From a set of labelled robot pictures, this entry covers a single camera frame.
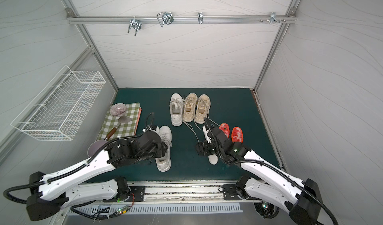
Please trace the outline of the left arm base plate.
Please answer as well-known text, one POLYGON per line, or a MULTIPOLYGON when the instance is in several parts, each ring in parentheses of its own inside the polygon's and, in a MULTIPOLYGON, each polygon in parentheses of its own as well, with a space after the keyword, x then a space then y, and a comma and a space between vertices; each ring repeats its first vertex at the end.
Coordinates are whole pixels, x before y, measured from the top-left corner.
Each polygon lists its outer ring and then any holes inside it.
POLYGON ((111 199, 102 200, 104 203, 142 202, 144 200, 145 186, 128 186, 117 189, 117 195, 111 199))

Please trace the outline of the white foam insole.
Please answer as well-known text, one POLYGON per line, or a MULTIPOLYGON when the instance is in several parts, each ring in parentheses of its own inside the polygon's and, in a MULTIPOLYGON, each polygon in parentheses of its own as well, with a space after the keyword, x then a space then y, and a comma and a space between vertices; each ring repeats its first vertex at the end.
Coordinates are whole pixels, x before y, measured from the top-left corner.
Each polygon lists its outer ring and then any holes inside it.
POLYGON ((210 162, 210 164, 216 165, 218 163, 218 156, 215 154, 209 155, 208 161, 210 162))

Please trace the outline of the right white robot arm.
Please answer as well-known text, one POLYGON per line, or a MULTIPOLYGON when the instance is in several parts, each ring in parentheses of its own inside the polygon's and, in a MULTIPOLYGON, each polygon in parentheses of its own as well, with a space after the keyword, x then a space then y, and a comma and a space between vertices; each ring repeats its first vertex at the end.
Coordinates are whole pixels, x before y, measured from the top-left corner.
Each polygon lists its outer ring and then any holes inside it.
POLYGON ((243 143, 232 142, 213 125, 205 124, 202 130, 205 140, 196 146, 200 156, 216 155, 226 165, 238 165, 254 175, 252 178, 243 176, 237 181, 235 189, 240 199, 257 198, 272 204, 284 210, 297 225, 320 224, 321 211, 334 225, 338 224, 334 214, 324 205, 315 181, 303 181, 287 174, 243 143))

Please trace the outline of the red orange insole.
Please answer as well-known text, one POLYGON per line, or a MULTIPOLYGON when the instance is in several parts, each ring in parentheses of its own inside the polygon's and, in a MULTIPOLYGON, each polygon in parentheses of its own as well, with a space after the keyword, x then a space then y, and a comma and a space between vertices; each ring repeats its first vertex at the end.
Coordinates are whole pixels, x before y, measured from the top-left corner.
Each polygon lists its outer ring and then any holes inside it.
POLYGON ((220 126, 219 126, 219 129, 225 134, 225 136, 227 138, 230 137, 230 128, 229 128, 229 125, 227 123, 222 123, 220 126))

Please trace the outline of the white sneaker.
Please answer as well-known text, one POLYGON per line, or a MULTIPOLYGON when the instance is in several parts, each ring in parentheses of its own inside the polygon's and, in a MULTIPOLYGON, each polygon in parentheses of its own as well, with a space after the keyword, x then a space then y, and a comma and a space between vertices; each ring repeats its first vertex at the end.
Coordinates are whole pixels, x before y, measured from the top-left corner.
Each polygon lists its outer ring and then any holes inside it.
POLYGON ((173 126, 180 126, 183 123, 184 101, 180 94, 174 93, 170 99, 170 115, 173 126))
POLYGON ((156 133, 161 137, 166 148, 163 157, 156 158, 157 168, 160 172, 167 172, 171 167, 170 148, 172 147, 172 132, 168 126, 156 128, 156 133))

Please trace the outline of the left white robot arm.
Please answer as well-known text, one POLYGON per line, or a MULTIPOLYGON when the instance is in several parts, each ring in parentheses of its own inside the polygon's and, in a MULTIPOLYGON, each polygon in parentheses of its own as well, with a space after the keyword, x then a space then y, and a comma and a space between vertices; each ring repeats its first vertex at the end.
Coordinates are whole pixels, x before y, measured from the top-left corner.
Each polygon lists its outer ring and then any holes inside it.
POLYGON ((36 172, 30 175, 27 185, 8 188, 3 195, 10 201, 25 204, 31 221, 40 221, 61 209, 97 200, 124 202, 134 196, 125 178, 96 184, 86 181, 117 168, 161 158, 167 151, 168 145, 155 131, 113 139, 88 159, 51 174, 36 172))

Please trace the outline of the white sneaker front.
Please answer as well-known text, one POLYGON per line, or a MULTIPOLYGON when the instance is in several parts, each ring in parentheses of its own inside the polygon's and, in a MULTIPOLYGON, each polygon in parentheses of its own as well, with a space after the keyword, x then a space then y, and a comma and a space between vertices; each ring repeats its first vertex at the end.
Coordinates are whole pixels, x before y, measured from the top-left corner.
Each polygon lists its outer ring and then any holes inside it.
POLYGON ((170 115, 173 126, 180 126, 183 123, 184 101, 180 94, 174 93, 170 99, 170 115))

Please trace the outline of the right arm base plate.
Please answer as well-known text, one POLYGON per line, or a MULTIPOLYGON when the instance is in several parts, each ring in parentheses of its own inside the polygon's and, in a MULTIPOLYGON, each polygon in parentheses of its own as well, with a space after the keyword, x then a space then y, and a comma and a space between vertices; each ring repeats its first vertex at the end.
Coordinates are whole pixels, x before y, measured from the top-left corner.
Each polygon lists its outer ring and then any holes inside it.
POLYGON ((249 196, 244 191, 238 190, 235 185, 222 185, 218 191, 223 194, 223 199, 225 201, 245 201, 249 199, 249 196))

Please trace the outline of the beige lace sneaker with laces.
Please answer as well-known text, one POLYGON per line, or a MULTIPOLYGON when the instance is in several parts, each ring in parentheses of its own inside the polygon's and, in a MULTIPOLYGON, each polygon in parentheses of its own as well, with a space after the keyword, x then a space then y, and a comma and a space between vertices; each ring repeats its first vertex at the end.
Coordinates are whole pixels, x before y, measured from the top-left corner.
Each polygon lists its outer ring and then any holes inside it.
POLYGON ((204 118, 206 117, 208 120, 210 120, 212 123, 218 126, 218 124, 214 122, 212 119, 210 119, 209 117, 210 107, 211 107, 211 101, 209 96, 206 94, 202 94, 197 99, 197 105, 196 105, 196 111, 195 111, 195 117, 194 117, 194 122, 196 124, 203 124, 204 118))

